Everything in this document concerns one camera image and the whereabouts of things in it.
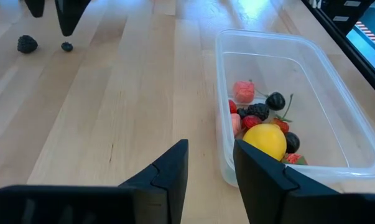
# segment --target yellow lemon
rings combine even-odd
[[[243,140],[280,161],[287,149],[285,136],[276,125],[258,124],[245,133]]]

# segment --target plastic container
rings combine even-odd
[[[309,166],[289,166],[326,184],[375,178],[375,133],[319,46],[294,35],[225,30],[216,39],[216,66],[216,135],[227,183],[237,186],[228,99],[241,80],[262,93],[278,91],[287,103],[294,93],[287,118]],[[256,93],[253,103],[263,100]]]

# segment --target wooden surface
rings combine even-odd
[[[375,128],[375,91],[300,0],[93,0],[69,38],[54,1],[34,19],[0,0],[0,187],[117,185],[187,138],[183,222],[247,223],[216,150],[214,43],[230,28],[316,42]],[[36,52],[16,50],[23,34]],[[375,192],[375,180],[332,187]]]

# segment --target black machine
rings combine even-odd
[[[374,194],[339,194],[242,140],[234,164],[250,223],[375,222]],[[187,173],[181,140],[118,187],[5,187],[0,224],[180,223]]]
[[[73,34],[89,2],[90,0],[55,0],[58,22],[65,37]],[[32,16],[43,16],[45,0],[25,0],[25,3]]]
[[[321,10],[347,35],[375,0],[323,0]]]

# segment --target cherry stem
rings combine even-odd
[[[291,106],[292,97],[294,97],[294,94],[291,94],[291,95],[289,96],[289,104],[288,104],[287,110],[285,111],[284,115],[282,116],[282,119],[284,119],[285,116],[286,116],[287,113],[288,113],[289,107]]]
[[[292,121],[291,120],[289,120],[289,119],[287,119],[287,118],[282,118],[280,115],[275,115],[275,118],[277,118],[277,119],[279,119],[279,120],[281,120],[281,121],[285,121],[285,122],[289,122],[289,123],[291,123]]]
[[[269,95],[263,94],[263,93],[261,93],[261,92],[260,92],[259,90],[257,90],[257,89],[256,89],[256,91],[257,91],[260,95],[262,95],[262,96],[269,97]]]

